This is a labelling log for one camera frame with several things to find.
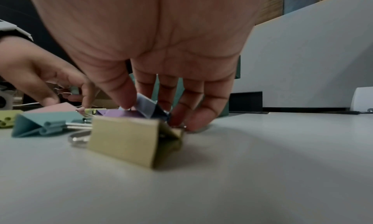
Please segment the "human hand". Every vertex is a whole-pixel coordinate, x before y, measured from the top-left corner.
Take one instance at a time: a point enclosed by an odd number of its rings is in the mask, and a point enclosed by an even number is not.
[[[78,66],[123,108],[139,93],[171,108],[170,124],[196,130],[216,118],[232,90],[239,54],[263,0],[33,0],[44,23]]]
[[[43,106],[59,103],[46,82],[63,88],[77,86],[82,95],[64,95],[69,101],[82,102],[89,108],[95,86],[83,73],[61,58],[16,36],[0,38],[0,76]]]

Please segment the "palm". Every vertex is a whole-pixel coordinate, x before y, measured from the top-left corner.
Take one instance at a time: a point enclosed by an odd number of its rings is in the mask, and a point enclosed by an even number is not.
[[[166,110],[182,77],[185,92],[173,123],[190,118],[194,130],[224,108],[261,0],[33,1],[70,56],[121,106],[129,108],[136,97],[126,59],[140,93],[150,96],[159,75]]]

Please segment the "white table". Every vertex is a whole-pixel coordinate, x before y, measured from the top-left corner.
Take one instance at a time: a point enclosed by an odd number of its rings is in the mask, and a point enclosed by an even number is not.
[[[373,115],[239,115],[151,171],[1,130],[0,223],[373,223],[372,131]]]

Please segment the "fingernail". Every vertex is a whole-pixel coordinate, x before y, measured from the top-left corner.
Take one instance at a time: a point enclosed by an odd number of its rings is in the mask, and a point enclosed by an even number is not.
[[[55,104],[58,104],[59,103],[59,100],[55,99],[55,98],[45,98],[42,102],[42,105],[44,107],[47,107],[47,106],[52,106],[52,105],[55,105]]]

